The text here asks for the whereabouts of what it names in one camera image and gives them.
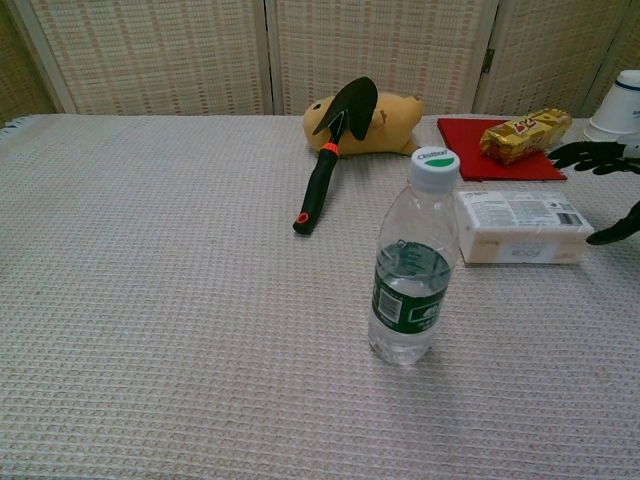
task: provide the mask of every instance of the plastic bottle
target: plastic bottle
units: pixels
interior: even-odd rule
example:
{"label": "plastic bottle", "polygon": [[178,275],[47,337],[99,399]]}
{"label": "plastic bottle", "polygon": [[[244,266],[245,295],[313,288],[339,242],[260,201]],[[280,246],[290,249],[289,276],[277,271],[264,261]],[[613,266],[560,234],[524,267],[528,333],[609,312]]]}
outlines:
{"label": "plastic bottle", "polygon": [[431,347],[458,257],[452,191],[459,169],[451,150],[416,150],[409,185],[380,228],[369,343],[388,363],[410,365]]}

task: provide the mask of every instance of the trowel handle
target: trowel handle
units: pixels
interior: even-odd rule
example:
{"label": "trowel handle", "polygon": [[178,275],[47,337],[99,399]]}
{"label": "trowel handle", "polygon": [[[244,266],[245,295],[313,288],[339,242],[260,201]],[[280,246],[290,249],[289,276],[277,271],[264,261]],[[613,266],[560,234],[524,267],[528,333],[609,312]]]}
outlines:
{"label": "trowel handle", "polygon": [[324,207],[324,200],[329,190],[329,182],[331,181],[331,173],[333,167],[338,161],[338,147],[333,143],[325,144],[318,153],[318,163],[313,169],[309,183],[307,184],[307,192],[304,195],[302,209],[293,229],[303,235],[310,235],[313,232],[318,218]]}

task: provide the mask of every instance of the woven panel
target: woven panel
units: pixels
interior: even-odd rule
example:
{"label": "woven panel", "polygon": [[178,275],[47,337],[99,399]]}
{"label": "woven panel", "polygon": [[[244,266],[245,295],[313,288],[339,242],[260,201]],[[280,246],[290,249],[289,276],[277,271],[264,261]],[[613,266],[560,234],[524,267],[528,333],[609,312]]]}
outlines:
{"label": "woven panel", "polygon": [[616,40],[598,71],[581,114],[592,116],[622,70],[640,70],[640,2],[629,4]]}
{"label": "woven panel", "polygon": [[78,113],[271,109],[253,2],[32,3]]}
{"label": "woven panel", "polygon": [[[435,121],[420,144],[442,145]],[[341,160],[299,238],[315,164],[299,117],[63,115],[14,132],[1,477],[640,478],[640,234],[575,266],[460,261],[434,350],[389,367],[367,318],[406,157]],[[558,190],[596,228],[639,198],[640,176],[567,175],[459,188]]]}
{"label": "woven panel", "polygon": [[555,106],[578,115],[628,0],[509,1],[478,113]]}
{"label": "woven panel", "polygon": [[429,113],[470,111],[467,98],[479,75],[474,53],[488,38],[482,19],[491,6],[483,0],[278,0],[273,48],[280,64],[273,69],[284,113],[302,113],[361,75],[381,91],[420,96]]}
{"label": "woven panel", "polygon": [[0,127],[21,115],[51,113],[53,105],[7,6],[0,1]]}

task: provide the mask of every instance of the stuffed animal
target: stuffed animal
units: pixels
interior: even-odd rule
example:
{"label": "stuffed animal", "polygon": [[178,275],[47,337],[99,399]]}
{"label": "stuffed animal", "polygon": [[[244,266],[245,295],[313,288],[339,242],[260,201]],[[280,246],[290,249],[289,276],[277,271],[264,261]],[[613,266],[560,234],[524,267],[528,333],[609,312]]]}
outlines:
{"label": "stuffed animal", "polygon": [[[316,152],[329,141],[330,134],[328,128],[316,135],[313,135],[313,131],[322,120],[333,98],[327,97],[313,102],[304,113],[304,133],[311,148]],[[365,139],[358,141],[351,132],[346,131],[338,143],[340,155],[375,152],[411,155],[418,148],[411,134],[421,118],[422,103],[418,98],[380,92]]]}

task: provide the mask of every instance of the white tablecloth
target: white tablecloth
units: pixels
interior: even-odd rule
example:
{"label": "white tablecloth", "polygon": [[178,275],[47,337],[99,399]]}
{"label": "white tablecloth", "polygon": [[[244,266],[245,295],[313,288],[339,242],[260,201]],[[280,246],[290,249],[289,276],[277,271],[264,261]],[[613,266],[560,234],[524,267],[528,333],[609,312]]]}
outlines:
{"label": "white tablecloth", "polygon": [[[299,117],[5,137],[0,476],[640,478],[640,235],[574,266],[460,260],[434,350],[398,368],[367,317],[408,157],[341,160],[301,238]],[[640,176],[567,174],[459,188],[560,191],[596,229],[640,200]]]}

